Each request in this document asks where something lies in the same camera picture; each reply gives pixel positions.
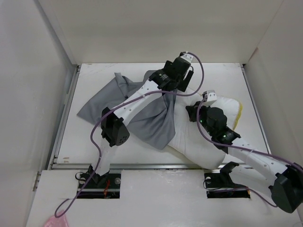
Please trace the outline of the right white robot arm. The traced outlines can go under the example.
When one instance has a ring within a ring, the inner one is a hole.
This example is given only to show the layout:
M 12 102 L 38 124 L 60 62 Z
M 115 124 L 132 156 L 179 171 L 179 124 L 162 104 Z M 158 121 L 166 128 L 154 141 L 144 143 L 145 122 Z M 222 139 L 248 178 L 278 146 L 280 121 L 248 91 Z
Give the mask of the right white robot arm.
M 237 176 L 243 185 L 267 194 L 277 207 L 293 213 L 303 202 L 303 168 L 281 157 L 262 153 L 253 148 L 240 134 L 227 126 L 227 117 L 218 107 L 205 106 L 203 101 L 186 106 L 191 122 L 197 123 L 202 137 L 217 149 L 236 157 L 253 168 L 249 175 L 237 163 L 224 166 L 219 180 L 231 186 Z

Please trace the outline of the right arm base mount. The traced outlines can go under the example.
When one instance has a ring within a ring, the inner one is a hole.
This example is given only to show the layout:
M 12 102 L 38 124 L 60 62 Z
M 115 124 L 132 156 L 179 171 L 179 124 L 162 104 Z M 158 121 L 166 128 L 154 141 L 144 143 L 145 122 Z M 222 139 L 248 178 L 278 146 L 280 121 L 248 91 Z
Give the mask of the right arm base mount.
M 208 199 L 250 199 L 250 192 L 245 185 L 234 183 L 230 173 L 240 164 L 229 162 L 219 172 L 204 173 L 203 186 Z

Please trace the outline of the white pillow yellow edge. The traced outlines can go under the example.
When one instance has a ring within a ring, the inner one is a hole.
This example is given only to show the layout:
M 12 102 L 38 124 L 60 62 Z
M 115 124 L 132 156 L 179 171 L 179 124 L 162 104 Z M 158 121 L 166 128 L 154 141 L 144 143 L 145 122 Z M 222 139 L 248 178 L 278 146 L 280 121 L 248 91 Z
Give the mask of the white pillow yellow edge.
M 216 169 L 225 159 L 225 153 L 205 140 L 197 124 L 189 120 L 187 105 L 201 101 L 202 95 L 177 96 L 174 108 L 175 136 L 168 146 L 183 154 L 191 162 L 205 169 Z M 212 107 L 221 108 L 227 116 L 227 126 L 235 129 L 242 112 L 242 104 L 236 99 L 219 96 Z

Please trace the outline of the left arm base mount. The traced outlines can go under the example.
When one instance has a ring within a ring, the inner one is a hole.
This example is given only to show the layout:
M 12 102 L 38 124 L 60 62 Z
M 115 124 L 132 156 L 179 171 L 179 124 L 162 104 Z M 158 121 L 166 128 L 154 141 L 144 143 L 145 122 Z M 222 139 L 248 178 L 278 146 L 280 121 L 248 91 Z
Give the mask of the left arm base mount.
M 103 176 L 94 174 L 83 190 L 82 186 L 92 173 L 89 167 L 87 172 L 78 172 L 75 179 L 78 181 L 77 199 L 119 199 L 121 186 L 121 172 L 108 172 Z

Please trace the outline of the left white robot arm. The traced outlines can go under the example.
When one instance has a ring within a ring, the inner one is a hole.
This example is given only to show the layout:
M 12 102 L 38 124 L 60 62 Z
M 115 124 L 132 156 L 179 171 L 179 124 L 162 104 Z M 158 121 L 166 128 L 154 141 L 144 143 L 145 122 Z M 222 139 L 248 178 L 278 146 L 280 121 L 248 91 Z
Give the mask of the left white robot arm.
M 127 125 L 141 110 L 155 100 L 161 100 L 166 94 L 171 95 L 173 100 L 176 96 L 182 96 L 177 91 L 184 92 L 192 78 L 193 71 L 189 68 L 193 58 L 190 53 L 181 52 L 173 62 L 167 61 L 164 68 L 152 73 L 146 82 L 121 104 L 112 109 L 107 107 L 103 109 L 100 120 L 90 134 L 90 140 L 97 147 L 99 154 L 97 162 L 90 165 L 88 169 L 88 180 L 93 186 L 102 187 L 106 183 L 106 174 L 109 172 L 108 166 L 100 165 L 102 158 L 108 155 L 108 151 L 102 151 L 93 139 L 97 127 L 101 127 L 102 139 L 108 143 L 108 147 L 124 144 L 130 136 Z

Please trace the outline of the grey pillowcase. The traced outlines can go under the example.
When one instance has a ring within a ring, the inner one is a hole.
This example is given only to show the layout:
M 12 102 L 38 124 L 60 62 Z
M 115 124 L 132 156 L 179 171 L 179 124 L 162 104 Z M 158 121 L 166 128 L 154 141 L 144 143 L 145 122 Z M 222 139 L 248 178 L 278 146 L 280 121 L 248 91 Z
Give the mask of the grey pillowcase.
M 133 82 L 121 73 L 99 90 L 77 113 L 92 125 L 101 118 L 104 108 L 113 108 L 135 93 L 154 71 L 145 73 L 142 82 Z M 174 106 L 176 96 L 161 95 L 144 107 L 127 125 L 127 129 L 141 141 L 155 149 L 164 149 L 175 136 Z

